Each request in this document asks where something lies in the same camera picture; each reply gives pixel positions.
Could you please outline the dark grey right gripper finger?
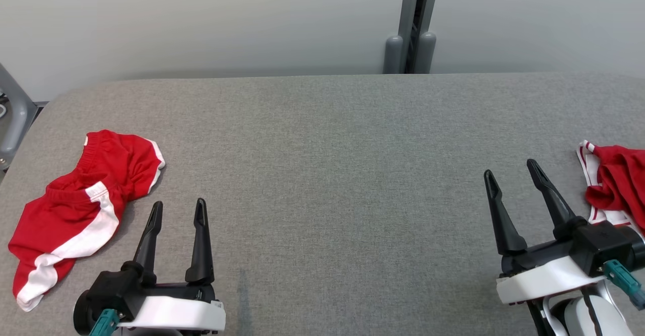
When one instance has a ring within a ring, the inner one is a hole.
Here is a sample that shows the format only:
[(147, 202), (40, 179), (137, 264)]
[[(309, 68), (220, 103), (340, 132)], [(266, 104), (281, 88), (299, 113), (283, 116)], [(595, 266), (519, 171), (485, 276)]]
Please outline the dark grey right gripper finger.
[(501, 256), (513, 256), (526, 252), (528, 245), (525, 238), (519, 235), (513, 221), (510, 219), (502, 202), (502, 191), (490, 169), (484, 171), (484, 184), (498, 254)]
[(544, 173), (541, 166), (534, 159), (528, 159), (526, 166), (536, 189), (538, 189), (546, 203), (551, 221), (554, 225), (553, 235), (555, 240), (569, 240), (577, 228), (587, 226), (588, 222), (583, 217), (575, 215), (571, 207), (564, 200), (556, 186)]

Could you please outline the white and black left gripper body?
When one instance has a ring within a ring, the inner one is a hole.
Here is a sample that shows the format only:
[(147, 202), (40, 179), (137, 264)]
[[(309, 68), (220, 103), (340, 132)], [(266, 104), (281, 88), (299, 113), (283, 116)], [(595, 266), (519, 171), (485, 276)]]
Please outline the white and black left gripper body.
[(133, 271), (136, 289), (145, 299), (136, 317), (120, 321), (127, 329), (176, 330), (180, 334), (208, 334), (224, 331), (226, 311), (214, 293), (212, 263), (196, 263), (186, 270), (185, 283), (143, 285), (144, 268), (138, 263), (124, 263), (122, 271)]

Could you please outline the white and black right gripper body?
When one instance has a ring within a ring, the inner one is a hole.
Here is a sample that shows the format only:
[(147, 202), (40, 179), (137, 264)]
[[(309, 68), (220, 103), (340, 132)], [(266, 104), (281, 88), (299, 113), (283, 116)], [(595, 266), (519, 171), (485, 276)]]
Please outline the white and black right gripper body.
[(497, 294), (502, 303), (532, 301), (593, 285), (604, 276), (591, 277), (569, 256), (572, 240), (557, 241), (509, 251), (506, 240), (497, 241), (502, 274)]

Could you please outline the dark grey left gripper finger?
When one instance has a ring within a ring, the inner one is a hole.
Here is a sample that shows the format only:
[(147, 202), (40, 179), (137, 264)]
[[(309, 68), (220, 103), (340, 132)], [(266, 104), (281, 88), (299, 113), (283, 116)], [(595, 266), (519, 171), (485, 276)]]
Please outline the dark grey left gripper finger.
[(207, 203), (203, 198), (197, 200), (193, 224), (195, 239), (191, 265), (185, 272), (185, 281), (191, 285), (209, 285), (214, 281), (214, 265)]
[(141, 281), (144, 286), (153, 286), (157, 283), (157, 277), (154, 273), (155, 246), (162, 223), (163, 202), (157, 201), (152, 206), (133, 259), (134, 262), (142, 266)]

